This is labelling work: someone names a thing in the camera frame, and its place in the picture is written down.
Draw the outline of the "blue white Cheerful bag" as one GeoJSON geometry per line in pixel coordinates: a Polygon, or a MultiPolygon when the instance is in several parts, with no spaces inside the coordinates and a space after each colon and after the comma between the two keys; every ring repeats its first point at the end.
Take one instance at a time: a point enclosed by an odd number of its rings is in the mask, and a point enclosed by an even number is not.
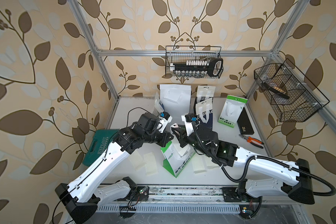
{"type": "Polygon", "coordinates": [[[154,108],[153,109],[154,109],[153,114],[156,115],[156,116],[159,115],[160,113],[164,112],[164,105],[160,100],[160,95],[159,95],[158,92],[155,94],[154,108]]]}

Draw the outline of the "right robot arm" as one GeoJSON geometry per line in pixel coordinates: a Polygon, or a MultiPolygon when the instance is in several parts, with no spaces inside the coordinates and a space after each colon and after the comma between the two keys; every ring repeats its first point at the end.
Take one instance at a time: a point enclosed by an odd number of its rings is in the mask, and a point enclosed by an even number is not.
{"type": "Polygon", "coordinates": [[[307,160],[281,161],[259,155],[236,144],[220,141],[216,132],[201,125],[174,124],[171,132],[181,146],[190,145],[211,158],[230,181],[238,183],[237,194],[254,198],[287,196],[298,203],[315,203],[307,160]]]}

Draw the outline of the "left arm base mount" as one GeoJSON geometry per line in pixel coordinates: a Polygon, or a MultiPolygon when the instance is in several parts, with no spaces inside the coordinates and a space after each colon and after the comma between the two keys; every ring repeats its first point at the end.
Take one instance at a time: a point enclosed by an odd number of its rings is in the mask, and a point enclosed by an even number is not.
{"type": "Polygon", "coordinates": [[[121,206],[119,215],[121,218],[130,218],[137,212],[137,206],[140,202],[147,201],[149,197],[148,186],[138,186],[131,178],[123,178],[129,184],[131,188],[128,196],[125,200],[128,201],[126,206],[121,206]]]}

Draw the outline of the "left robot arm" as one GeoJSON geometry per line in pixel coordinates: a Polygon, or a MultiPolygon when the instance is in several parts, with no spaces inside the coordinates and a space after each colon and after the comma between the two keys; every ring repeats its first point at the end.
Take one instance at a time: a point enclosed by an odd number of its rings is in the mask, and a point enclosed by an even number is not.
{"type": "Polygon", "coordinates": [[[132,152],[144,143],[165,147],[174,136],[156,128],[150,133],[130,127],[120,129],[101,156],[78,178],[69,184],[59,184],[55,192],[76,224],[83,224],[96,212],[103,197],[95,191],[105,178],[132,152]]]}

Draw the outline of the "navy bag front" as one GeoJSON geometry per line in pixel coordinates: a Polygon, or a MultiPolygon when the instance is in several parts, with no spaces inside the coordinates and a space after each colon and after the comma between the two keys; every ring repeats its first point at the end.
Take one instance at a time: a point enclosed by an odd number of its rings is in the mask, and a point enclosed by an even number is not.
{"type": "Polygon", "coordinates": [[[195,114],[200,124],[212,129],[213,126],[213,98],[196,103],[195,114]]]}

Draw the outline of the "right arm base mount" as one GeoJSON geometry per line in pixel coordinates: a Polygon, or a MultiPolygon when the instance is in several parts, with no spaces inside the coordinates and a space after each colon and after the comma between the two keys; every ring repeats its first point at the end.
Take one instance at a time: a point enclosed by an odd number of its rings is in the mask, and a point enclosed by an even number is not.
{"type": "Polygon", "coordinates": [[[224,202],[242,202],[247,206],[240,205],[240,217],[244,220],[252,220],[259,212],[262,205],[262,197],[252,197],[246,191],[247,179],[235,187],[223,187],[222,194],[224,202]]]}

